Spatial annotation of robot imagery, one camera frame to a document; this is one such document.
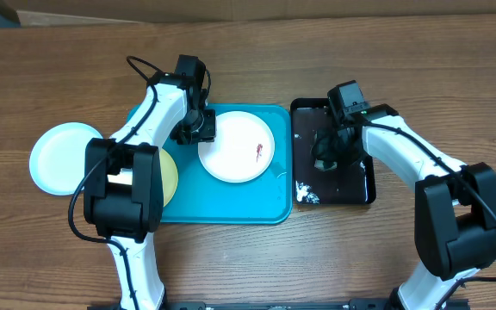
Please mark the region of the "green and yellow sponge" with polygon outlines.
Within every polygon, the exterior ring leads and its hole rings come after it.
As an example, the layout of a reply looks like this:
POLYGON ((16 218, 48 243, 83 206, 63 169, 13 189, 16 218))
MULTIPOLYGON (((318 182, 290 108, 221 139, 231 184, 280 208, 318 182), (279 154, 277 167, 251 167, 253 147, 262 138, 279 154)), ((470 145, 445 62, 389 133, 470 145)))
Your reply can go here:
POLYGON ((330 171, 338 165, 338 134, 334 130, 321 129, 313 139, 311 154, 314 166, 320 171, 330 171))

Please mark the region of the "white plate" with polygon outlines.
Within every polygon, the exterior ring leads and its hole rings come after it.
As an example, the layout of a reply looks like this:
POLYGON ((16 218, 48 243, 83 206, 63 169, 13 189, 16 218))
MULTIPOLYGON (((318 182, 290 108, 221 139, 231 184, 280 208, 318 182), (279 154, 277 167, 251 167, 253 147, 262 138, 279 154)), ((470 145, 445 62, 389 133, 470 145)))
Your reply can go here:
POLYGON ((265 172, 275 148, 273 133, 261 118, 230 111, 216 116, 216 137, 198 145, 198 156, 211 176, 227 183, 244 183, 265 172))

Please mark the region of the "yellow plate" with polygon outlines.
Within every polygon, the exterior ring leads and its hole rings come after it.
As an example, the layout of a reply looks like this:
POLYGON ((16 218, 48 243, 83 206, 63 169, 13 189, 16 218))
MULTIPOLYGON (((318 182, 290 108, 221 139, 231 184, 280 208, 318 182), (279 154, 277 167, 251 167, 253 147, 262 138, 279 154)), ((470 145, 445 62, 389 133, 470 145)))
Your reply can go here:
POLYGON ((166 150, 160 150, 159 159, 163 186, 164 206, 166 207, 170 203, 177 190, 178 170, 174 159, 166 150))

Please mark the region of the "light blue plate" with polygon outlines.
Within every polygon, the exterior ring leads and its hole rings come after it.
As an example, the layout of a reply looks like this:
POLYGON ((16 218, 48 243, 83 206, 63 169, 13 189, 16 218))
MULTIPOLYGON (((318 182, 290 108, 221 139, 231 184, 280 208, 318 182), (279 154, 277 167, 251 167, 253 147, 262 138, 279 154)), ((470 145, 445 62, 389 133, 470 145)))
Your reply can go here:
POLYGON ((30 154, 29 172, 35 185, 51 195, 72 195, 84 177, 86 146, 101 137, 95 128, 80 122, 49 129, 30 154))

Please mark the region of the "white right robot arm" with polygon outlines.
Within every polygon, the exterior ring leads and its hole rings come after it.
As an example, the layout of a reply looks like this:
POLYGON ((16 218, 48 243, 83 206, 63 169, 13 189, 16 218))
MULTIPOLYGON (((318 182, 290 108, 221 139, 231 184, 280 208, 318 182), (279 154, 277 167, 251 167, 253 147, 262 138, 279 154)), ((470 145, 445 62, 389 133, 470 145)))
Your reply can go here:
POLYGON ((464 164, 415 133, 388 106, 370 106, 356 81, 328 91, 335 127, 313 140, 315 166, 330 171, 370 156, 414 194, 414 241, 420 259, 395 288, 387 309, 445 309, 468 282, 496 282, 496 173, 464 164))

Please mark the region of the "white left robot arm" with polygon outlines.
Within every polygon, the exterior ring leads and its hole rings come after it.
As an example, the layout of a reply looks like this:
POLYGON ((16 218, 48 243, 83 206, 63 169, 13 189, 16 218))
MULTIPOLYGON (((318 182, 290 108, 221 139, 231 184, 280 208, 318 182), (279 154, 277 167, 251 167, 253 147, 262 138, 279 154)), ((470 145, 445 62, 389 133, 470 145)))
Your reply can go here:
POLYGON ((117 309, 165 307, 154 246, 164 209, 160 153, 165 141, 188 146, 216 136, 216 113, 207 107, 210 73, 196 56, 182 54, 173 72, 157 69, 143 78, 146 97, 129 121, 110 138, 88 142, 84 177, 68 207, 70 229, 87 240, 74 223, 82 196, 84 218, 96 229, 91 242, 112 251, 121 285, 117 309))

